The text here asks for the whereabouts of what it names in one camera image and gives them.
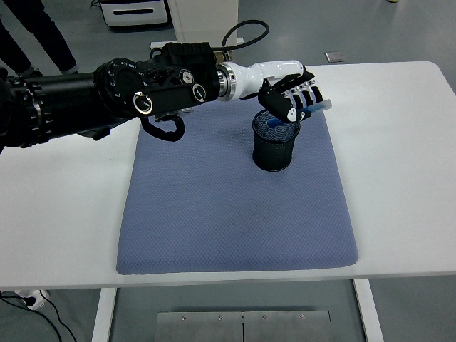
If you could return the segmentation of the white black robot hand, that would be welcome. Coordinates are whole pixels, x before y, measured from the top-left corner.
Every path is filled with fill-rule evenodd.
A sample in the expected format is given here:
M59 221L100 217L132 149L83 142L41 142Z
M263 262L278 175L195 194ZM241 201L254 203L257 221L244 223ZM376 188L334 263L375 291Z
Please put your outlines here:
M223 100L257 98L282 123L298 123L331 107L314 74L299 61L270 61L249 67L224 64L227 85Z

